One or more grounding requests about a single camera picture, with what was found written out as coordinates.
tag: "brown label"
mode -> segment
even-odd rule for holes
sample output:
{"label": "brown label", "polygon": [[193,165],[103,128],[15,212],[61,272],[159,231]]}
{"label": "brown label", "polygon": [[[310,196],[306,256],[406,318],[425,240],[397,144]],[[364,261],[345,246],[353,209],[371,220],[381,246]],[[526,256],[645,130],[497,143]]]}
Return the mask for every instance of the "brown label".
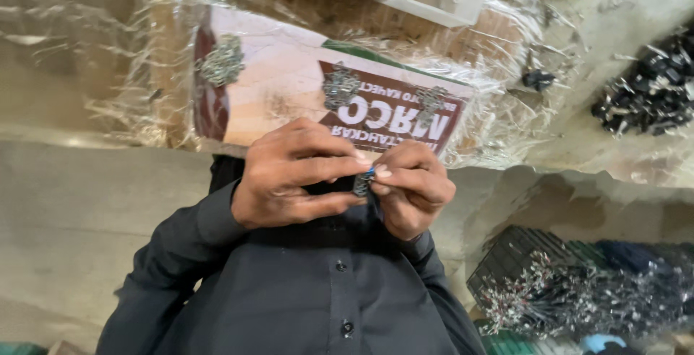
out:
{"label": "brown label", "polygon": [[[319,63],[324,74],[333,72],[333,64]],[[431,126],[425,129],[416,119],[421,106],[415,93],[421,87],[360,70],[352,73],[361,81],[359,94],[349,107],[329,112],[321,120],[334,136],[344,137],[365,151],[383,153],[409,139],[424,142],[436,154],[441,152],[458,122],[462,99],[444,97],[444,109],[436,112]]]}

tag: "transparent plastic film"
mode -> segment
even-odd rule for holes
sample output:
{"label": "transparent plastic film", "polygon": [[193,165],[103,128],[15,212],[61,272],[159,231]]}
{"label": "transparent plastic film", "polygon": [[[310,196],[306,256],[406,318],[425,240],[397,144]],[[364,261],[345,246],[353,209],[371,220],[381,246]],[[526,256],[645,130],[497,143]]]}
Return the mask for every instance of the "transparent plastic film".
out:
{"label": "transparent plastic film", "polygon": [[[307,117],[374,155],[421,140],[451,168],[506,169],[556,138],[548,127],[584,52],[577,15],[557,0],[486,0],[475,25],[456,28],[373,0],[0,0],[0,17],[12,59],[30,78],[65,70],[71,99],[88,111],[70,120],[109,142],[243,155]],[[232,63],[243,69],[220,85],[204,63],[226,35],[239,40],[244,56]],[[270,53],[276,40],[284,57]],[[340,62],[360,76],[342,119],[323,91]],[[521,78],[534,70],[556,79],[527,87]],[[416,93],[436,87],[446,89],[443,108],[420,124]]]}

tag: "black plastic part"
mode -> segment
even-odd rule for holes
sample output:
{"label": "black plastic part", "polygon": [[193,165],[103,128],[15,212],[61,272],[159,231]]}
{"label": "black plastic part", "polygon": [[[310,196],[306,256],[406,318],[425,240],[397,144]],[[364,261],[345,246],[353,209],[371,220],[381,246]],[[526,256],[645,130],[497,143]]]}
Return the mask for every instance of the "black plastic part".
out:
{"label": "black plastic part", "polygon": [[523,84],[531,87],[537,92],[542,92],[549,88],[557,77],[551,73],[543,72],[540,69],[528,72],[523,76]]}

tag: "wrist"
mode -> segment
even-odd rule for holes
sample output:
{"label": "wrist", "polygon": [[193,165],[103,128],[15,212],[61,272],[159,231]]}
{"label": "wrist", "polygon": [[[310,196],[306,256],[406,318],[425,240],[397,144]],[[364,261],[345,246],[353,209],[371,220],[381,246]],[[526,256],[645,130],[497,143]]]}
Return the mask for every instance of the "wrist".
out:
{"label": "wrist", "polygon": [[254,225],[253,221],[250,221],[248,215],[248,204],[245,202],[243,192],[239,193],[238,187],[231,194],[231,216],[234,218],[236,223],[246,228],[247,230],[253,230],[257,226]]}

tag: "black object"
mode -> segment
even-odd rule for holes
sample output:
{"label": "black object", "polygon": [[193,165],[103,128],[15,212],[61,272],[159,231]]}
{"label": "black object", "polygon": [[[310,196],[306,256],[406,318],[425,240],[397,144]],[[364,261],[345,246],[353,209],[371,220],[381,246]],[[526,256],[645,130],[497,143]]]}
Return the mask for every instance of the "black object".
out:
{"label": "black object", "polygon": [[662,136],[694,119],[694,94],[686,83],[694,80],[694,28],[673,35],[651,48],[633,72],[613,85],[610,94],[591,107],[603,129],[621,136],[631,128]]}
{"label": "black object", "polygon": [[551,73],[543,72],[536,69],[528,72],[523,76],[523,84],[526,87],[531,87],[537,92],[542,92],[549,88],[557,77]]}
{"label": "black object", "polygon": [[354,324],[352,324],[349,321],[345,321],[342,324],[342,334],[344,334],[344,336],[347,338],[347,337],[351,336],[353,332],[354,332]]}
{"label": "black object", "polygon": [[615,342],[608,342],[605,344],[605,349],[596,355],[641,355],[641,352],[631,347],[622,347]]}

